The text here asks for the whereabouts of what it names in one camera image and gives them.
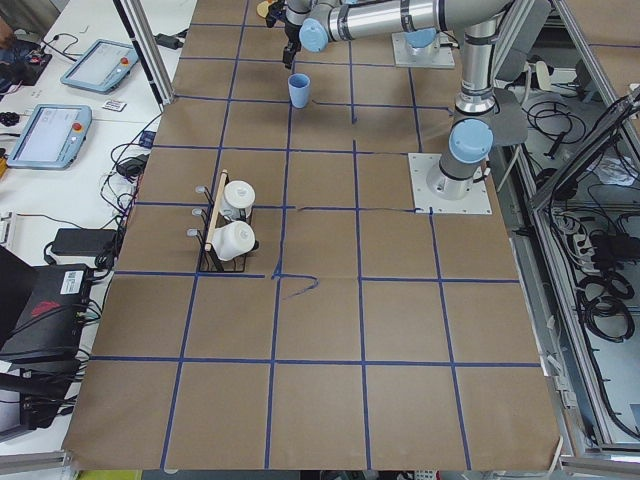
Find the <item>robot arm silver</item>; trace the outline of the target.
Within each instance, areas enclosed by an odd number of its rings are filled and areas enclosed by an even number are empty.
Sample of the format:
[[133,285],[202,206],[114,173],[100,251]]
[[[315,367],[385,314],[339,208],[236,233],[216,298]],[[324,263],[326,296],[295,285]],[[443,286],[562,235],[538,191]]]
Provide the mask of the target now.
[[303,21],[311,17],[321,24],[324,29],[327,24],[326,17],[334,8],[342,5],[358,5],[357,0],[288,0],[285,7],[286,30],[291,33],[302,29]]
[[476,170],[495,144],[494,57],[501,17],[510,8],[509,1],[285,1],[288,44],[283,63],[290,67],[301,49],[320,52],[331,42],[461,28],[456,117],[447,148],[427,174],[427,186],[436,196],[459,200],[467,195]]

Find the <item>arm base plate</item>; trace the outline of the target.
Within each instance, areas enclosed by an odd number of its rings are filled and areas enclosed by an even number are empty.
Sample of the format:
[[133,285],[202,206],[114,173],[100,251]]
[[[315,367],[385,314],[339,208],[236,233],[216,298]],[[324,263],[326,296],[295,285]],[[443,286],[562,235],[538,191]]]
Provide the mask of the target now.
[[436,39],[424,48],[414,48],[402,33],[391,36],[395,65],[406,68],[454,69],[455,61],[452,48],[444,44],[444,34],[439,33]]
[[478,167],[467,180],[453,180],[440,169],[440,154],[409,153],[414,210],[423,214],[491,215],[487,187]]

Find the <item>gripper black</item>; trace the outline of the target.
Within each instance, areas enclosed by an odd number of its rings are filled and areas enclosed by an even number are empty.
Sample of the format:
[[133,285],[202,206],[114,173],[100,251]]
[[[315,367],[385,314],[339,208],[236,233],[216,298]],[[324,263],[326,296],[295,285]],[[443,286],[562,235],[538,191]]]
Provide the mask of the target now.
[[286,69],[292,68],[295,56],[301,50],[301,42],[299,39],[300,29],[300,25],[285,20],[285,34],[288,42],[283,49],[282,61]]

